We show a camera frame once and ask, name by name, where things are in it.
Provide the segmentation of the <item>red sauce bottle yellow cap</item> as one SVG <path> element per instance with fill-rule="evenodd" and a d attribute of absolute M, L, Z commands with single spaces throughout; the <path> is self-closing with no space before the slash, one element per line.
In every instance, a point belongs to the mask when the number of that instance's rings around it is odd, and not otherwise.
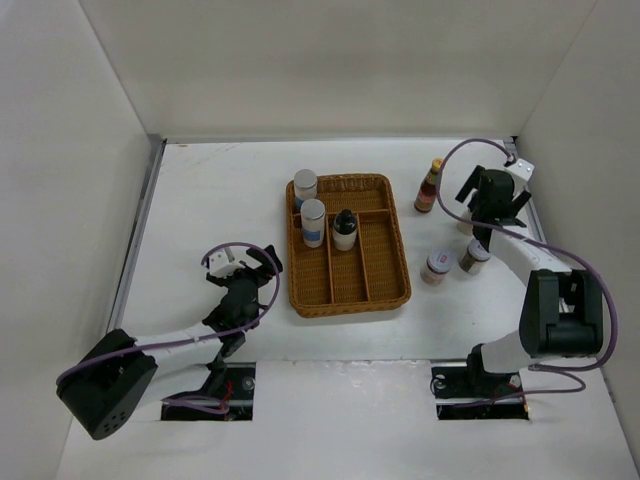
<path fill-rule="evenodd" d="M 442 167 L 443 159 L 435 158 L 432 163 L 429 171 L 424 177 L 418 193 L 416 195 L 414 201 L 414 208 L 419 213 L 429 213 L 437 199 L 437 181 L 439 178 L 439 173 Z"/>

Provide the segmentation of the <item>white jar silver lid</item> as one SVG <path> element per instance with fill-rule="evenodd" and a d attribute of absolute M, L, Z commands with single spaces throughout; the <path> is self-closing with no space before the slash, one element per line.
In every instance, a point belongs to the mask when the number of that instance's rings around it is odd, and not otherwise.
<path fill-rule="evenodd" d="M 326 209 L 322 201 L 305 200 L 300 207 L 303 242 L 310 248 L 318 248 L 324 241 Z"/>
<path fill-rule="evenodd" d="M 302 204 L 317 195 L 317 175 L 310 169 L 302 169 L 295 173 L 294 179 L 294 200 L 297 210 Z"/>

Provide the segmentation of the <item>white grinder grey top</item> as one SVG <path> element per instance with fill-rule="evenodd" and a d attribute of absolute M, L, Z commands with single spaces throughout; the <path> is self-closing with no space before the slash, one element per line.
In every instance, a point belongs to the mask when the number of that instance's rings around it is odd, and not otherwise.
<path fill-rule="evenodd" d="M 461 219 L 457 222 L 458 230 L 465 236 L 473 235 L 473 225 L 470 224 L 472 218 L 472 212 L 469 209 L 466 209 L 461 214 Z"/>

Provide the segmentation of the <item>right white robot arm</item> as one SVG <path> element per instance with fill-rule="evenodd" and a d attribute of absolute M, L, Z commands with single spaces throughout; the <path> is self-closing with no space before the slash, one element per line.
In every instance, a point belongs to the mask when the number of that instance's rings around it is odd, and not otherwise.
<path fill-rule="evenodd" d="M 500 374 L 538 361 L 584 357 L 604 342 L 603 292 L 595 275 L 573 269 L 528 235 L 517 218 L 530 199 L 516 190 L 508 170 L 477 166 L 456 195 L 467 201 L 473 242 L 500 259 L 526 287 L 518 329 L 475 346 L 467 357 L 464 384 L 473 394 L 489 394 Z"/>

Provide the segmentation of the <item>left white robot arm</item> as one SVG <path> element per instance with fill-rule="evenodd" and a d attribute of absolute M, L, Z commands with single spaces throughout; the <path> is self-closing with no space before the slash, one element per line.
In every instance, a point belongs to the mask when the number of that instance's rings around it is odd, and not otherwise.
<path fill-rule="evenodd" d="M 150 337 L 114 329 L 57 378 L 58 398 L 92 439 L 113 435 L 137 409 L 154 402 L 204 418 L 229 416 L 234 384 L 226 378 L 226 361 L 274 304 L 260 301 L 260 289 L 279 285 L 283 272 L 273 246 L 243 243 L 252 264 L 234 256 L 236 246 L 219 245 L 201 260 L 207 281 L 224 291 L 203 320 Z"/>

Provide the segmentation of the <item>white bottle black cap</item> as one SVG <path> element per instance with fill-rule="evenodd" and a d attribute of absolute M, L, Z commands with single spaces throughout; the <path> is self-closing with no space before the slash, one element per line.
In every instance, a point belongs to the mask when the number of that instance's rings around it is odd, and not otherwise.
<path fill-rule="evenodd" d="M 332 224 L 332 239 L 338 251 L 348 251 L 355 245 L 357 238 L 357 217 L 349 209 L 335 216 Z"/>

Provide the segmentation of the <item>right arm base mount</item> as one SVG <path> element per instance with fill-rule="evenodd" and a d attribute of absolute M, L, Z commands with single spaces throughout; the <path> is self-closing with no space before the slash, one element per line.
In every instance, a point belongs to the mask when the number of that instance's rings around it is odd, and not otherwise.
<path fill-rule="evenodd" d="M 441 421 L 529 419 L 526 400 L 508 398 L 523 391 L 520 374 L 487 373 L 479 345 L 463 362 L 433 364 L 430 390 Z"/>

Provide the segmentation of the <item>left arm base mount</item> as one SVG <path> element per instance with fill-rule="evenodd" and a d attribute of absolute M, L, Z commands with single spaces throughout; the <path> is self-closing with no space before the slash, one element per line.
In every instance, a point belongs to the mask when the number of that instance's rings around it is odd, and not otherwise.
<path fill-rule="evenodd" d="M 160 420 L 233 422 L 253 419 L 257 364 L 227 361 L 207 365 L 199 389 L 173 395 L 179 405 L 163 403 Z"/>

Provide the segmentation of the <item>dark spice jar red label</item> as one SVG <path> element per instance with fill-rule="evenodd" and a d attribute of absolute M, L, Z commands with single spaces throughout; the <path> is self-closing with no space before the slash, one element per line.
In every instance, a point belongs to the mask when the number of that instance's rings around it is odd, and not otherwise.
<path fill-rule="evenodd" d="M 490 259 L 491 253 L 482 246 L 479 240 L 472 239 L 459 260 L 459 266 L 467 274 L 475 275 Z"/>

